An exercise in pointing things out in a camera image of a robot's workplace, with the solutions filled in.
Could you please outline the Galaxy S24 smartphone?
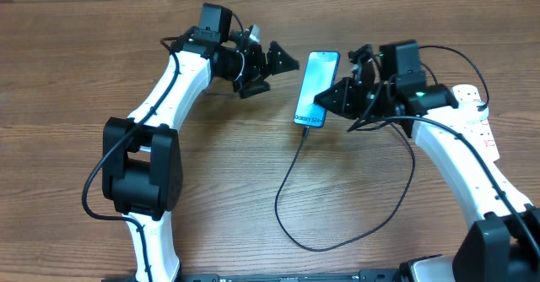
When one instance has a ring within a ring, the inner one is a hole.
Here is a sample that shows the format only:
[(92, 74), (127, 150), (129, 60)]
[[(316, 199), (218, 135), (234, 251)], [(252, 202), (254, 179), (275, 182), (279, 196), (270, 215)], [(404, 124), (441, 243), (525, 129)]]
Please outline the Galaxy S24 smartphone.
[(294, 123), (304, 127), (323, 127), (327, 111), (315, 103), (315, 97), (329, 89), (338, 70), (340, 54), (335, 51), (313, 51), (309, 54)]

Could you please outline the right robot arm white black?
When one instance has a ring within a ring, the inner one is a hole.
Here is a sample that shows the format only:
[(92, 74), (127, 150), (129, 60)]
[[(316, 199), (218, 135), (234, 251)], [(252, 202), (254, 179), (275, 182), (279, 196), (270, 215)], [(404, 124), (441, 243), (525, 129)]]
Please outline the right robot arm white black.
[(467, 235), (452, 257), (415, 258), (387, 271), (387, 281), (537, 281), (539, 208), (511, 185), (475, 136), (487, 102), (459, 100), (429, 85), (415, 40), (348, 54), (356, 67), (314, 102), (354, 120), (351, 130), (399, 124), (433, 161), (460, 205)]

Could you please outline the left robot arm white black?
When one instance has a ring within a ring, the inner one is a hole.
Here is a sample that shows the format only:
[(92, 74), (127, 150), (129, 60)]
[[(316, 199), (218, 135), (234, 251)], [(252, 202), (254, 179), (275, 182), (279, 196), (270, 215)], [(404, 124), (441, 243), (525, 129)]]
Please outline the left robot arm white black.
[(238, 16), (204, 3), (197, 25), (161, 39), (168, 63), (144, 102), (103, 129), (102, 157), (81, 194), (86, 214), (123, 221), (137, 261), (131, 281), (179, 281), (181, 261), (172, 235), (172, 210), (181, 195), (179, 132), (197, 97), (214, 78), (245, 99), (269, 91), (269, 76), (299, 69), (277, 42), (262, 49), (259, 29), (232, 30)]

